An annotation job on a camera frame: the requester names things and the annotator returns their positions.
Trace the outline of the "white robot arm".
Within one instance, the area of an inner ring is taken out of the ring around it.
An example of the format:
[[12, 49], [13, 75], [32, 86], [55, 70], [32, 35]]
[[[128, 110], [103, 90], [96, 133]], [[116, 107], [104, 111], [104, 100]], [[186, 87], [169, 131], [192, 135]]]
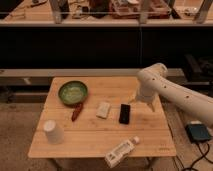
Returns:
[[156, 63], [137, 73], [139, 86], [130, 102], [144, 102], [154, 109], [157, 94], [213, 129], [213, 98], [190, 90], [166, 79], [167, 67]]

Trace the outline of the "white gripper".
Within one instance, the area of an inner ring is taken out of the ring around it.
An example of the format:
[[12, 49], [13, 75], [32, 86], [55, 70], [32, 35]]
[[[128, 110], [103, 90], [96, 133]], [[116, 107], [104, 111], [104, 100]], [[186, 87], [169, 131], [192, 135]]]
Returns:
[[150, 89], [143, 89], [139, 88], [136, 91], [135, 98], [131, 98], [128, 103], [134, 103], [136, 101], [144, 102], [144, 103], [149, 103], [148, 106], [152, 110], [152, 112], [155, 112], [155, 106], [152, 103], [153, 100], [155, 99], [156, 93]]

